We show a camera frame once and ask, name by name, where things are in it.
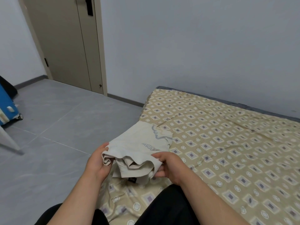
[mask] baseboard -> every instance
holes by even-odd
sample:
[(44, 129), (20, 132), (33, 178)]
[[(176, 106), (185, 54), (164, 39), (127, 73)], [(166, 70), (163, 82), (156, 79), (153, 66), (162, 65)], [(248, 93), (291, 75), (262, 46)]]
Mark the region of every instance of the baseboard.
[(122, 101), (122, 102), (126, 102), (126, 103), (129, 103), (129, 104), (135, 105), (135, 106), (140, 106), (140, 107), (144, 106), (144, 104), (141, 103), (141, 102), (133, 101), (133, 100), (126, 99), (126, 98), (123, 98), (123, 97), (120, 97), (120, 96), (117, 96), (117, 95), (112, 95), (112, 94), (109, 94), (109, 93), (107, 94), (107, 97), (113, 98), (113, 99), (116, 99), (116, 100), (119, 100), (119, 101)]
[(38, 82), (40, 80), (43, 80), (43, 79), (48, 79), (48, 76), (47, 75), (41, 75), (41, 76), (35, 77), (35, 78), (31, 79), (31, 80), (28, 80), (28, 81), (25, 81), (23, 83), (17, 84), (14, 87), (17, 90), (19, 90), (19, 89), (21, 89), (23, 87), (26, 87), (28, 85), (31, 85), (31, 84), (36, 83), (36, 82)]

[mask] door handle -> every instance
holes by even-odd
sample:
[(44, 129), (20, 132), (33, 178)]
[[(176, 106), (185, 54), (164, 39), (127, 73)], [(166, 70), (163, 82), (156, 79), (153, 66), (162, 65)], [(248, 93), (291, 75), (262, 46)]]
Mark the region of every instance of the door handle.
[(88, 9), (88, 15), (93, 16), (93, 6), (92, 6), (92, 0), (85, 0), (86, 7)]

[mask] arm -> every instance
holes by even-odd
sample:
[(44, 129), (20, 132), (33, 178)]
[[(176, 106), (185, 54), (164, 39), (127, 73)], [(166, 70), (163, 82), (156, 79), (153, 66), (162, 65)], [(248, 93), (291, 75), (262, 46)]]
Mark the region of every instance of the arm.
[(179, 185), (202, 225), (249, 225), (172, 152), (152, 154), (164, 164), (155, 177), (167, 177)]
[(107, 145), (108, 143), (104, 143), (90, 156), (83, 175), (48, 225), (92, 224), (99, 190), (112, 164), (103, 166), (101, 154), (107, 150)]

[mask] white cloth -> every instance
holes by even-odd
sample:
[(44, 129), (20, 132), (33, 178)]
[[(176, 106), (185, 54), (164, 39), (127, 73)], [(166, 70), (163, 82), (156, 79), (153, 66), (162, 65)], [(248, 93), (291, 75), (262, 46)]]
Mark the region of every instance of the white cloth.
[(168, 151), (172, 135), (153, 124), (138, 121), (109, 143), (108, 151), (102, 153), (103, 164), (109, 165), (111, 158), (115, 158), (118, 167), (113, 177), (137, 178), (135, 182), (144, 185), (162, 164), (151, 154)]

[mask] door hinge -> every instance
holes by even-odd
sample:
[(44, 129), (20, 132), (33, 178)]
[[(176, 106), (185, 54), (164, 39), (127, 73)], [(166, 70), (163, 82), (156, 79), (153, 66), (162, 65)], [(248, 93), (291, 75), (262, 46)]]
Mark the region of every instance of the door hinge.
[[(44, 58), (44, 59), (45, 59), (45, 58)], [(47, 62), (47, 59), (45, 59), (45, 62), (46, 62), (47, 67), (49, 67), (48, 62)]]

